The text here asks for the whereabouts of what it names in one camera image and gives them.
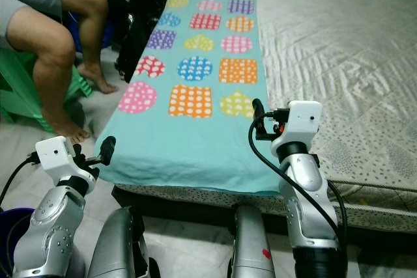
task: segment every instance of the green plastic stool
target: green plastic stool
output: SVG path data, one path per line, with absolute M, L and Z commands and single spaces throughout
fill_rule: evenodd
M 41 113 L 41 102 L 32 79 L 36 55 L 0 49 L 0 114 L 14 122 L 9 113 L 35 118 L 47 131 L 53 132 Z M 88 82 L 72 67 L 72 79 L 65 100 L 81 90 L 86 97 L 93 91 Z

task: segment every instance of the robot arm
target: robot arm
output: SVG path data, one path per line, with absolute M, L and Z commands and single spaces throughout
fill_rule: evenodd
M 31 216 L 28 231 L 15 252 L 14 278 L 64 277 L 72 255 L 74 233 L 83 219 L 84 196 L 94 189 L 97 163 L 108 164 L 115 138 L 108 137 L 97 158 L 85 159 L 64 137 L 36 144 L 43 169 L 52 177 L 50 189 Z
M 253 101 L 255 118 L 263 113 L 259 100 Z M 272 155 L 278 157 L 280 169 L 298 184 L 337 225 L 334 207 L 327 197 L 327 179 L 319 170 L 318 157 L 308 153 L 319 129 L 323 107 L 314 101 L 292 101 L 287 109 L 273 114 L 274 132 L 257 123 L 256 139 L 269 140 Z M 346 277 L 344 242 L 324 216 L 294 186 L 282 180 L 280 191 L 287 206 L 289 239 L 296 261 L 298 278 Z

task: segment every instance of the mattress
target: mattress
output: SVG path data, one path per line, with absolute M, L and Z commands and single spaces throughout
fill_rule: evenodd
M 269 106 L 324 105 L 312 152 L 338 183 L 349 224 L 417 232 L 417 0 L 257 3 Z M 117 187 L 214 206 L 250 202 L 270 214 L 285 209 L 280 196 Z

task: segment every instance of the tiled floor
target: tiled floor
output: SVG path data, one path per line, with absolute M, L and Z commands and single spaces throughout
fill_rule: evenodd
M 92 133 L 83 146 L 86 156 L 93 155 L 94 138 L 106 124 L 116 108 L 122 90 L 126 86 L 113 67 L 114 53 L 104 51 L 104 71 L 121 91 L 112 95 L 96 92 L 79 102 L 86 116 L 85 129 Z M 16 124 L 0 121 L 0 188 L 2 189 L 12 170 L 32 152 L 37 141 L 53 136 L 44 132 L 33 120 L 20 118 Z M 26 167 L 16 177 L 3 203 L 5 210 L 17 207 L 34 208 L 49 188 L 51 178 L 40 167 Z M 86 197 L 84 219 L 76 233 L 75 243 L 85 262 L 91 261 L 94 246 L 108 215 L 119 207 L 111 196 L 112 184 L 99 180 L 95 190 Z M 226 277 L 227 265 L 232 253 L 233 237 L 228 230 L 193 223 L 145 218 L 145 239 L 151 257 L 160 265 L 161 277 Z M 276 277 L 295 277 L 294 260 L 288 238 L 268 235 Z M 369 260 L 371 265 L 359 264 L 356 258 Z M 349 247 L 349 278 L 361 277 L 414 277 L 417 275 L 415 257 L 359 251 Z

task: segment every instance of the bed frame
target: bed frame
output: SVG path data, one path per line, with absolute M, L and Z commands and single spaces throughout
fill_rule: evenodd
M 131 193 L 117 187 L 113 188 L 111 194 L 122 207 L 138 208 L 144 216 L 228 227 L 231 233 L 235 228 L 235 208 L 165 200 Z M 284 216 L 263 214 L 263 220 L 267 232 L 288 235 L 287 220 Z M 348 244 L 358 247 L 385 250 L 391 253 L 417 254 L 417 234 L 358 227 L 348 227 L 347 234 Z

